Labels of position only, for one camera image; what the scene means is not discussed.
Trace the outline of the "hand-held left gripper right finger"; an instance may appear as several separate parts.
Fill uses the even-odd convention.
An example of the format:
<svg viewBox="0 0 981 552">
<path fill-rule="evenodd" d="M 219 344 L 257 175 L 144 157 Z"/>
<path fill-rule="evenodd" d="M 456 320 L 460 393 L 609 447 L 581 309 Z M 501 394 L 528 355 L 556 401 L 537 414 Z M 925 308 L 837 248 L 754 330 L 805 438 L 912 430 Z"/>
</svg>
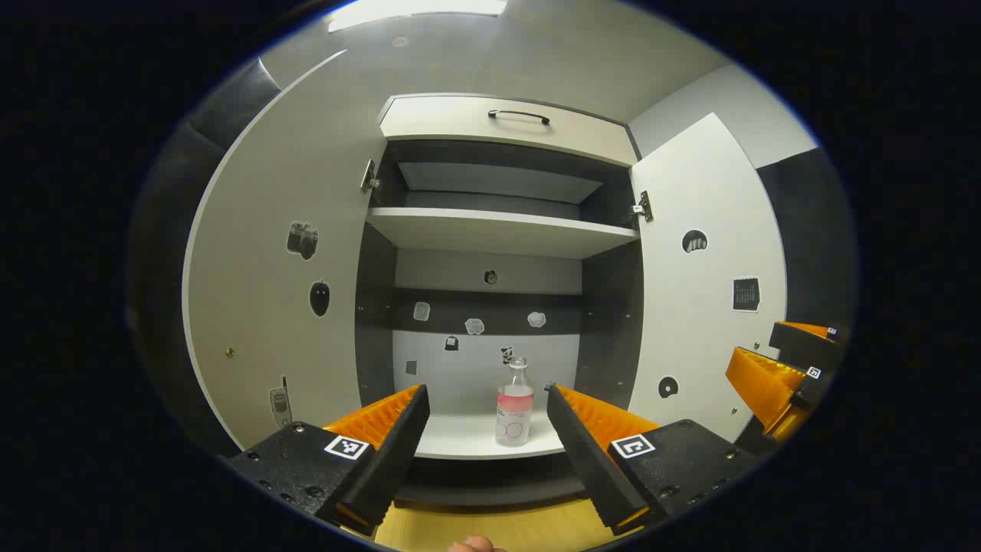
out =
<svg viewBox="0 0 981 552">
<path fill-rule="evenodd" d="M 743 480 L 756 457 L 691 419 L 656 424 L 555 382 L 546 413 L 615 535 L 658 525 Z"/>
</svg>

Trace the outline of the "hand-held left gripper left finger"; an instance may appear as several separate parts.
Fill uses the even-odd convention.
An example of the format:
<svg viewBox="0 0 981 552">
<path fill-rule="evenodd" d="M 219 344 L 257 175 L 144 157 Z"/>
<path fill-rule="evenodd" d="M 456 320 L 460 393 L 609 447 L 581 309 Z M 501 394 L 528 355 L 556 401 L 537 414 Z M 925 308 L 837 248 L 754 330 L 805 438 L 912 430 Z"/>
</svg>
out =
<svg viewBox="0 0 981 552">
<path fill-rule="evenodd" d="M 416 384 L 316 426 L 292 422 L 228 458 L 228 467 L 288 507 L 371 537 L 395 500 L 430 419 Z"/>
</svg>

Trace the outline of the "clear bottle with pink label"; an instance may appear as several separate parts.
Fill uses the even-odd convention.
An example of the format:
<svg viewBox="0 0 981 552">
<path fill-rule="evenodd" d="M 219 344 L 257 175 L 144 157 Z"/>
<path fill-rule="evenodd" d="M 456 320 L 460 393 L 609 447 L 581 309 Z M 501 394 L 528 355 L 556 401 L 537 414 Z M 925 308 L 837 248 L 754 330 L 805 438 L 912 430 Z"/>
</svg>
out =
<svg viewBox="0 0 981 552">
<path fill-rule="evenodd" d="M 506 357 L 506 366 L 510 374 L 497 391 L 495 441 L 502 446 L 524 446 L 530 437 L 535 388 L 527 374 L 525 357 L 511 354 Z"/>
</svg>

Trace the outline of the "white cabinet door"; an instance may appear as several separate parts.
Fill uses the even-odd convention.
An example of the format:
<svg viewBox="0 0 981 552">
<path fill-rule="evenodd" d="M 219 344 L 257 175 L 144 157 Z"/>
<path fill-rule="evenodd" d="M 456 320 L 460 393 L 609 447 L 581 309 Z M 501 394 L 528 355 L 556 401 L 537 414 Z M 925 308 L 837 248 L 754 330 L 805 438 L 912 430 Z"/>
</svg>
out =
<svg viewBox="0 0 981 552">
<path fill-rule="evenodd" d="M 386 147 L 374 74 L 346 49 L 287 85 L 218 164 L 190 231 L 183 331 L 232 453 L 360 408 L 356 283 L 370 162 Z"/>
<path fill-rule="evenodd" d="M 753 419 L 726 378 L 736 348 L 774 357 L 788 307 L 779 226 L 760 175 L 715 114 L 630 171 L 641 218 L 642 329 L 628 409 L 658 424 L 691 419 L 733 442 Z"/>
</svg>

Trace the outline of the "white cabinet drawer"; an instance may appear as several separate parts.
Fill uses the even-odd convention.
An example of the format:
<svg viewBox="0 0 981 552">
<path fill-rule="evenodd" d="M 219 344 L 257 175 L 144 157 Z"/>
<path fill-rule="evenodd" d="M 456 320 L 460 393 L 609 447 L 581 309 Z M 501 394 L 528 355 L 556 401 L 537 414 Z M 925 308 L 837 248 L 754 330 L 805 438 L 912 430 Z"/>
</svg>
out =
<svg viewBox="0 0 981 552">
<path fill-rule="evenodd" d="M 518 116 L 488 118 L 488 110 L 519 110 L 550 117 L 551 124 Z M 541 100 L 487 94 L 400 94 L 379 112 L 388 140 L 469 140 L 568 153 L 616 166 L 641 160 L 627 123 Z"/>
</svg>

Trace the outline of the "black backdrop cloth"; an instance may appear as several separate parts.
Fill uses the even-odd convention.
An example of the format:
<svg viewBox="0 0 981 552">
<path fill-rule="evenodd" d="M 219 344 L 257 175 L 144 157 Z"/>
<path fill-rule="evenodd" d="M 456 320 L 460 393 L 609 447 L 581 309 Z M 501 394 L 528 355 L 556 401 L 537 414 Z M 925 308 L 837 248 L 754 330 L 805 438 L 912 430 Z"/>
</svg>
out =
<svg viewBox="0 0 981 552">
<path fill-rule="evenodd" d="M 278 94 L 255 58 L 179 120 L 162 145 L 134 206 L 127 249 L 127 317 L 134 343 L 162 404 L 186 437 L 211 454 L 238 447 L 201 391 L 185 345 L 181 279 L 201 196 L 228 148 Z M 817 147 L 757 170 L 772 204 L 786 256 L 787 319 L 854 325 L 861 262 L 854 213 L 838 170 Z"/>
</svg>

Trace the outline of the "ceiling light panel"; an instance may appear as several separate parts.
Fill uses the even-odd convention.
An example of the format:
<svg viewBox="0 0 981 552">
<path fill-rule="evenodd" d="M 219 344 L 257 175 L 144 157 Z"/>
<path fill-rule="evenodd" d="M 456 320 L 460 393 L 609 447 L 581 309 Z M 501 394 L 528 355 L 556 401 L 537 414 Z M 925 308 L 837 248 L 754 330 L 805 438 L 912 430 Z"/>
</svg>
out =
<svg viewBox="0 0 981 552">
<path fill-rule="evenodd" d="M 369 22 L 413 15 L 488 15 L 504 13 L 508 0 L 355 0 L 328 14 L 328 32 Z"/>
</svg>

